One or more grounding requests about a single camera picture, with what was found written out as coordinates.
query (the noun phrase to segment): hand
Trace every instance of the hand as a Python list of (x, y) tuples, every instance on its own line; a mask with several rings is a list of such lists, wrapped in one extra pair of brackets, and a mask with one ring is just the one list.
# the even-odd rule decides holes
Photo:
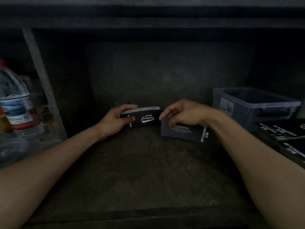
[(135, 121), (134, 117), (120, 118), (122, 111), (127, 109), (135, 109), (138, 106), (135, 104), (123, 104), (116, 108), (110, 109), (110, 111), (104, 116), (104, 118), (94, 125), (92, 128), (97, 131), (99, 140), (104, 140), (108, 136), (119, 132), (125, 124)]
[(171, 117), (170, 126), (174, 126), (176, 123), (208, 126), (205, 121), (213, 115), (214, 111), (217, 110), (204, 104), (183, 99), (168, 106), (159, 116), (159, 120), (164, 117)]

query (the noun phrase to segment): forearm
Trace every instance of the forearm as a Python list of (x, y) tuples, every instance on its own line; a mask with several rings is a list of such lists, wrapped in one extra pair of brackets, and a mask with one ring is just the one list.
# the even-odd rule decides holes
[(207, 120), (239, 169), (261, 213), (275, 228), (305, 225), (305, 171), (220, 111)]
[(36, 156), (0, 169), (2, 228), (20, 227), (55, 182), (99, 136), (89, 128)]

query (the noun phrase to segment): person's left hand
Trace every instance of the person's left hand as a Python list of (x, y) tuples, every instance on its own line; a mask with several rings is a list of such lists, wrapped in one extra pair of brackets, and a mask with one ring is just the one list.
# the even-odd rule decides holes
[(135, 104), (123, 104), (110, 109), (104, 118), (92, 127), (97, 131), (99, 140), (104, 140), (108, 136), (116, 134), (124, 127), (125, 124), (135, 121), (135, 118), (131, 116), (120, 118), (120, 114), (122, 111), (127, 109), (135, 109), (137, 107), (138, 106)]

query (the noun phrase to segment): plastic storage box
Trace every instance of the plastic storage box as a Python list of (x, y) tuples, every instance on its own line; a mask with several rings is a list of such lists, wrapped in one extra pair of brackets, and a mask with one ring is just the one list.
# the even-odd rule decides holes
[(255, 122), (289, 119), (301, 101), (255, 88), (215, 88), (213, 107), (220, 109), (250, 132)]

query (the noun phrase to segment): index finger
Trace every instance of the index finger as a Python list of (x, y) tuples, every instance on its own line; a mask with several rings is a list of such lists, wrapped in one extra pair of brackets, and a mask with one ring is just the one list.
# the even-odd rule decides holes
[(118, 112), (121, 113), (127, 109), (135, 109), (137, 108), (138, 106), (136, 104), (123, 104), (123, 105), (120, 105), (117, 108)]
[(161, 120), (161, 119), (164, 118), (164, 117), (167, 117), (168, 114), (170, 114), (170, 113), (171, 113), (172, 111), (174, 111), (174, 110), (180, 111), (180, 103), (179, 103), (179, 101), (176, 102), (176, 103), (171, 104), (170, 106), (168, 106), (168, 107), (161, 113), (161, 115), (159, 116), (159, 120)]

